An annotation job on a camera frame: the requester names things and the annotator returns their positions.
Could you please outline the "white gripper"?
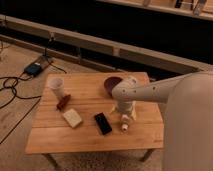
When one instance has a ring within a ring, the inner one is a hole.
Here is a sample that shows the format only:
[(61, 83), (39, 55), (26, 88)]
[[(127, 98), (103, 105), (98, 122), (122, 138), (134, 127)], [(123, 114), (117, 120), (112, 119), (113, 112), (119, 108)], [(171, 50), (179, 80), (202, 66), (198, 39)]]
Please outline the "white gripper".
[(118, 101), (116, 103), (116, 110), (122, 115), (133, 116), (135, 112), (135, 102), (122, 102)]

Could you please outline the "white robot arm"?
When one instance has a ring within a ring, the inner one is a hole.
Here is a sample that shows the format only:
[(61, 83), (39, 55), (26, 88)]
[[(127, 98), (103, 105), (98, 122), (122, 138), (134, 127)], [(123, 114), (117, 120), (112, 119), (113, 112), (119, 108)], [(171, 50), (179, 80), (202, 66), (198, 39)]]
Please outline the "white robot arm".
[(112, 90), (118, 108), (164, 102), (162, 171), (213, 171), (213, 70), (139, 86), (125, 78)]

